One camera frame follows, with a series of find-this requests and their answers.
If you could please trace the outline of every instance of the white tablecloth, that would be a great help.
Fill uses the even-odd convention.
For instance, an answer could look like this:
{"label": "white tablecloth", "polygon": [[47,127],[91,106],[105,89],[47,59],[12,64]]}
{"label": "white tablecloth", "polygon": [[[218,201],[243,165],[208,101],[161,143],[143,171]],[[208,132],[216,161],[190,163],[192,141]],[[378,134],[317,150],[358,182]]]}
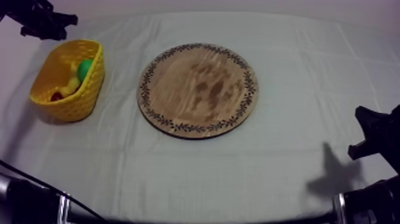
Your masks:
{"label": "white tablecloth", "polygon": [[[104,46],[106,78],[92,115],[62,124],[37,111],[27,100],[29,89],[58,42],[41,42],[31,56],[8,38],[2,47],[14,44],[12,52],[24,64],[3,60],[5,71],[23,66],[26,72],[5,74],[0,84],[7,96],[0,102],[1,155],[104,216],[284,219],[327,211],[331,196],[395,174],[379,155],[351,161],[347,147],[363,140],[357,106],[388,113],[400,104],[396,36],[257,13],[116,17],[80,21],[67,30],[68,39]],[[234,50],[252,66],[260,86],[250,117],[205,141],[155,130],[135,96],[139,76],[154,57],[193,42]]]}

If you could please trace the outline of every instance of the yellow basket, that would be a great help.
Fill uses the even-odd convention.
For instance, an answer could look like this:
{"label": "yellow basket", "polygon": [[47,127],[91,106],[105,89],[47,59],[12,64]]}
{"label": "yellow basket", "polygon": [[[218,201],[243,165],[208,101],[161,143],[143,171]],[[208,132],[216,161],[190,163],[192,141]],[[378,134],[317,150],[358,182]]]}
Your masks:
{"label": "yellow basket", "polygon": [[[51,96],[67,86],[71,65],[84,59],[93,63],[75,94],[51,102]],[[76,40],[61,44],[48,55],[30,90],[30,99],[47,113],[65,122],[82,120],[91,114],[105,75],[103,47],[91,40]]]}

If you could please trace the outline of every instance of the wooden tray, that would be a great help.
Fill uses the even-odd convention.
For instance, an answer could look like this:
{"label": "wooden tray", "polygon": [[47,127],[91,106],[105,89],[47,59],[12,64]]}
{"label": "wooden tray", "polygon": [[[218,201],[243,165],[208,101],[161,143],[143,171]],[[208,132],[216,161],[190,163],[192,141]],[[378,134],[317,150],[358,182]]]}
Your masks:
{"label": "wooden tray", "polygon": [[239,126],[254,108],[253,69],[233,51],[193,43],[157,56],[137,89],[142,114],[157,129],[179,138],[210,138]]}

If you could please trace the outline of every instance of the white wall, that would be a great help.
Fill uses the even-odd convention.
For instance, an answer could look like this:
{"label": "white wall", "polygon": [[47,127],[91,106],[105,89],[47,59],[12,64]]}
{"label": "white wall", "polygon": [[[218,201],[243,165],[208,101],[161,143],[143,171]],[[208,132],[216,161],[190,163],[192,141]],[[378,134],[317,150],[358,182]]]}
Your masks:
{"label": "white wall", "polygon": [[80,19],[176,11],[255,11],[351,23],[400,33],[400,0],[50,0]]}

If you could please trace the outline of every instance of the green toy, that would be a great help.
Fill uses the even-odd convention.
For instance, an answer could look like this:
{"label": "green toy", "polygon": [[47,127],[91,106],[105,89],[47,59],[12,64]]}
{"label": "green toy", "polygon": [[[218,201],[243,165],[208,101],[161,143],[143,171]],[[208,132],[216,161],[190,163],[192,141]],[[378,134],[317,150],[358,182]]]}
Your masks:
{"label": "green toy", "polygon": [[79,64],[77,73],[78,73],[78,79],[80,80],[80,82],[83,82],[83,80],[85,79],[92,63],[93,63],[93,60],[85,59]]}

